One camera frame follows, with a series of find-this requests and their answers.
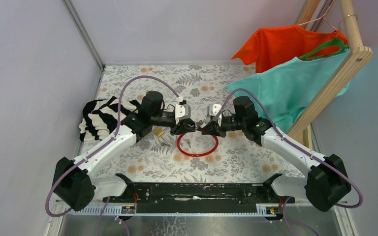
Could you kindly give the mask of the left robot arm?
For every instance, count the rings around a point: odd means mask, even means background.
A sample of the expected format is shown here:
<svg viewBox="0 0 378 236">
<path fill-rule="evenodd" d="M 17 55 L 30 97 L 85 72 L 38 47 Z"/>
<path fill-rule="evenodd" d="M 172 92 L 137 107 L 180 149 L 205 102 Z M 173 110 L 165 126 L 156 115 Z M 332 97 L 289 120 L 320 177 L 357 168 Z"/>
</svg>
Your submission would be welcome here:
<svg viewBox="0 0 378 236">
<path fill-rule="evenodd" d="M 92 200 L 115 196 L 121 202 L 132 198 L 133 189 L 120 177 L 96 177 L 111 159 L 139 142 L 154 126 L 170 128 L 171 135 L 195 132 L 189 104 L 178 98 L 173 110 L 163 108 L 163 95 L 149 91 L 141 102 L 121 105 L 121 125 L 107 138 L 72 160 L 61 158 L 55 167 L 52 192 L 71 210 L 80 211 Z"/>
</svg>

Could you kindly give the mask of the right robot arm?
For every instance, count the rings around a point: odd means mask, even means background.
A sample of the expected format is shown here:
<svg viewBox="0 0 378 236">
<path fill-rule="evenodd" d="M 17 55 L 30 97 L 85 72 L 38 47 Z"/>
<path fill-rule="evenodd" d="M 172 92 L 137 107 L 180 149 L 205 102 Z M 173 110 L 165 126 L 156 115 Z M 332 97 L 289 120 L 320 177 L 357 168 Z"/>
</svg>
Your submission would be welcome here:
<svg viewBox="0 0 378 236">
<path fill-rule="evenodd" d="M 303 174 L 303 177 L 276 177 L 262 190 L 266 201 L 274 203 L 281 196 L 289 196 L 305 199 L 318 210 L 327 212 L 351 191 L 340 157 L 335 154 L 327 157 L 310 150 L 274 128 L 268 119 L 258 116 L 247 96 L 235 98 L 233 105 L 235 112 L 229 116 L 218 114 L 220 104 L 209 105 L 210 120 L 199 131 L 220 137 L 225 137 L 229 131 L 242 131 L 248 140 L 275 152 Z"/>
</svg>

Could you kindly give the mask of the large brass padlock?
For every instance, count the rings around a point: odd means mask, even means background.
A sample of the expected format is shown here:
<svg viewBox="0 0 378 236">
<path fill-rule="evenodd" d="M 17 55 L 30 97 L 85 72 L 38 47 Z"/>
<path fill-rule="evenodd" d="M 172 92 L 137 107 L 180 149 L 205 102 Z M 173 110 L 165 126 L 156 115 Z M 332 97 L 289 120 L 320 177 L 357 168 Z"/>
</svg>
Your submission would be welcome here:
<svg viewBox="0 0 378 236">
<path fill-rule="evenodd" d="M 164 130 L 161 127 L 156 127 L 155 129 L 153 129 L 153 133 L 157 137 L 161 137 L 164 134 Z"/>
</svg>

